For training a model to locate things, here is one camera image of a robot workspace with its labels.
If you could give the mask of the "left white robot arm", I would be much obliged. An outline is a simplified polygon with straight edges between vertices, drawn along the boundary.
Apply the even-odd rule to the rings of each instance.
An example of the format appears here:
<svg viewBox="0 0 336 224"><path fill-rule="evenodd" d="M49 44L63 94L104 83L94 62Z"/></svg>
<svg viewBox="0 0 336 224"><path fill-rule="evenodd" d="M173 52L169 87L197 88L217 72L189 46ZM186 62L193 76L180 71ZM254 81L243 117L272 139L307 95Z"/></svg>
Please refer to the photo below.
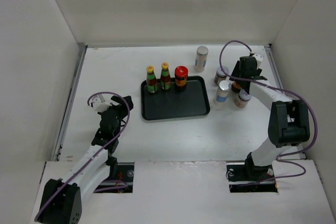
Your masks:
<svg viewBox="0 0 336 224"><path fill-rule="evenodd" d="M88 98L87 104L101 117L99 128L85 155L63 177L50 179L34 221L38 223L78 223L82 205L100 184L113 181L118 175L116 151L121 133L125 130L130 112L134 108L131 96L122 97L111 92L111 102L104 99L105 92Z"/></svg>

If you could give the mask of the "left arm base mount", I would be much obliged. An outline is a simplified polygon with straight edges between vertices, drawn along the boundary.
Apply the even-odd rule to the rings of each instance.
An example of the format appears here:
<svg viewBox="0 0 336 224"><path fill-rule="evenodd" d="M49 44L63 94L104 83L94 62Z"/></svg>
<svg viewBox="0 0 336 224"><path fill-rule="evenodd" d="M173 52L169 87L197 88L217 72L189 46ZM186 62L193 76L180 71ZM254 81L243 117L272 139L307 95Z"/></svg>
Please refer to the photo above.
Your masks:
<svg viewBox="0 0 336 224"><path fill-rule="evenodd" d="M94 193L132 193L135 163L120 163L116 157L111 157L106 164L110 167L110 174Z"/></svg>

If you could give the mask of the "red-label sauce bottle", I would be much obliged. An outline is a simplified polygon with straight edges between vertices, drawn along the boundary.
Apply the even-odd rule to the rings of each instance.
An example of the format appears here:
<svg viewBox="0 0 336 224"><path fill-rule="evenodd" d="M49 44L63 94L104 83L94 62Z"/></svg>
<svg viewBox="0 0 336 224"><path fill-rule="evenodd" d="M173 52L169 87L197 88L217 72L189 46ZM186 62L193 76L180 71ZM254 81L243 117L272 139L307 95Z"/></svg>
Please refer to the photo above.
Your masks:
<svg viewBox="0 0 336 224"><path fill-rule="evenodd" d="M158 85L153 66L147 66L146 68L146 85L150 94L157 93Z"/></svg>

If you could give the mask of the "green-label sauce bottle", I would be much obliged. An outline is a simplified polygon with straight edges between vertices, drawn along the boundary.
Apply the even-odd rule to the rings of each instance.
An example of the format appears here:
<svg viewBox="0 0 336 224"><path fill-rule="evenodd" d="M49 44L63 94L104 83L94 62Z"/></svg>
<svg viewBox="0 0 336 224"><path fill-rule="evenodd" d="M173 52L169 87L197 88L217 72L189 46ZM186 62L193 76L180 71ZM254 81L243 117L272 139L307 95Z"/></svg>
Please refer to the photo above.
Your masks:
<svg viewBox="0 0 336 224"><path fill-rule="evenodd" d="M161 89L164 91L168 91L171 87L169 64L167 62L164 62L161 64L161 68L162 68L160 77Z"/></svg>

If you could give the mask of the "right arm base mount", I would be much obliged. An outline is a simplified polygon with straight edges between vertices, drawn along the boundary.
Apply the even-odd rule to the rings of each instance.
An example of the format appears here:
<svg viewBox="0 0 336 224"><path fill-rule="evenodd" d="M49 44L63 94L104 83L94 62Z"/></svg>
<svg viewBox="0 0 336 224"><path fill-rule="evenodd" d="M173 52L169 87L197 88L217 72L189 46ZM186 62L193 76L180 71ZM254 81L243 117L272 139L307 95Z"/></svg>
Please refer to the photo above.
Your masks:
<svg viewBox="0 0 336 224"><path fill-rule="evenodd" d="M274 178L272 165L255 166L249 154L243 163L228 163L226 165L226 178L229 181L231 193L277 193L274 180L261 182Z"/></svg>

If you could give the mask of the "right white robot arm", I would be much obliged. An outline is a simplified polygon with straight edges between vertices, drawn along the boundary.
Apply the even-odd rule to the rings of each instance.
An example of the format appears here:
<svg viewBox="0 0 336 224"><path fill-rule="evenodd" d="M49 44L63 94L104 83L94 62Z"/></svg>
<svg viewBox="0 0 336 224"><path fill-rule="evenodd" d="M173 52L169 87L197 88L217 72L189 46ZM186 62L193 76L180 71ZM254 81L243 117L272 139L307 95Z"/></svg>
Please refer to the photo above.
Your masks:
<svg viewBox="0 0 336 224"><path fill-rule="evenodd" d="M245 179L254 181L268 174L276 157L310 138L307 105L272 87L261 75L259 65L260 61L255 56L240 57L230 77L270 111L266 140L249 153L244 162Z"/></svg>

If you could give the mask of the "red-lid dark sauce jar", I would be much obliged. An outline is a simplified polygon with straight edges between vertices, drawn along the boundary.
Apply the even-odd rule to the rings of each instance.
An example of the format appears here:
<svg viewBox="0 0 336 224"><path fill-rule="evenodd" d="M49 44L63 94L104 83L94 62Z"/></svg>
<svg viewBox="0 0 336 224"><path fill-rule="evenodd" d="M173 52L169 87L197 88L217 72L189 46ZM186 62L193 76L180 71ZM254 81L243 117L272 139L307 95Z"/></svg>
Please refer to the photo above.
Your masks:
<svg viewBox="0 0 336 224"><path fill-rule="evenodd" d="M240 93L241 90L242 90L241 85L240 85L237 81L234 81L234 82L232 83L232 91L233 91L234 93Z"/></svg>

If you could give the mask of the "silver-lid white jar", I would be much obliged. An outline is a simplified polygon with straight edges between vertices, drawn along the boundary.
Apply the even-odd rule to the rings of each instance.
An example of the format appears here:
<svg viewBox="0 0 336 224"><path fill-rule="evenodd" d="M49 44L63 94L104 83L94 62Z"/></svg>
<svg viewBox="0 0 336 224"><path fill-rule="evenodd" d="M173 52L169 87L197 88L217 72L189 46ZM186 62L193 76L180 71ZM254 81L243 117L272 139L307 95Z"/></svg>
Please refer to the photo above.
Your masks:
<svg viewBox="0 0 336 224"><path fill-rule="evenodd" d="M215 104L223 104L226 102L229 92L232 89L232 84L229 81L222 80L218 84L216 96L214 98Z"/></svg>

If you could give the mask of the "tall silver-capped white bottle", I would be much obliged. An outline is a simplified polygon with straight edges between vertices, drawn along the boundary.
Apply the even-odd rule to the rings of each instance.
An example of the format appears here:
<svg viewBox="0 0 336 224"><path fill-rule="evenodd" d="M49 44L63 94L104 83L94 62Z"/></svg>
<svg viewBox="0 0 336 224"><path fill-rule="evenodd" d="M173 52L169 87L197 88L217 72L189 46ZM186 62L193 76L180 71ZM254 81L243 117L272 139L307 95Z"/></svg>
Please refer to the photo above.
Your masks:
<svg viewBox="0 0 336 224"><path fill-rule="evenodd" d="M208 56L208 48L205 46L199 46L196 50L194 68L197 72L203 72L206 66Z"/></svg>

